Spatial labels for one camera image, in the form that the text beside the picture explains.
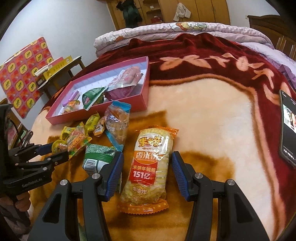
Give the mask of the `person's left hand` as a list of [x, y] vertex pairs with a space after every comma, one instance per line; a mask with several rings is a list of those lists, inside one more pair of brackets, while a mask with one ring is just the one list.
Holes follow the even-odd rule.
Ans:
[[26, 212], [29, 210], [31, 205], [30, 201], [30, 194], [29, 192], [25, 192], [23, 194], [17, 195], [16, 196], [16, 202], [15, 202], [15, 207], [21, 211], [21, 212]]

